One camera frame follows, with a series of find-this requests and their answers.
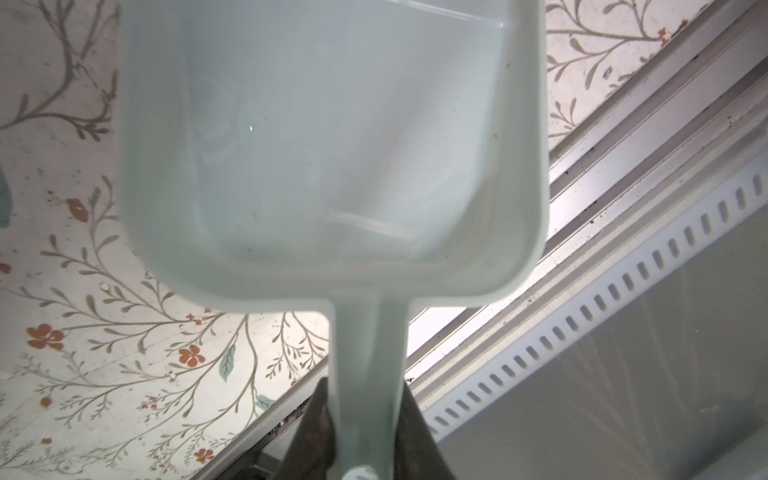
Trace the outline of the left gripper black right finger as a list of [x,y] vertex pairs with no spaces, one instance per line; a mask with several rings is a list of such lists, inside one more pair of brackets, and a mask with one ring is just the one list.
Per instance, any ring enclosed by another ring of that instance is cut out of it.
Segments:
[[394,480],[455,480],[422,412],[404,385],[394,446]]

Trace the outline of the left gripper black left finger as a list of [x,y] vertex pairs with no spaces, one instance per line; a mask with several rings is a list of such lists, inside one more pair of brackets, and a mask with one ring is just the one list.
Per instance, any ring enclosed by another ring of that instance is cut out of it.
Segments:
[[328,379],[318,382],[275,480],[326,480],[335,459]]

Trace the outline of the teal plastic dustpan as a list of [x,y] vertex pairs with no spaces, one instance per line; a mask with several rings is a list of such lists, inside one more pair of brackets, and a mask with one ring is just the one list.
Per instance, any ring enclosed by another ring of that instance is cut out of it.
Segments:
[[331,322],[328,473],[390,479],[408,323],[548,230],[540,1],[125,1],[119,200],[177,294]]

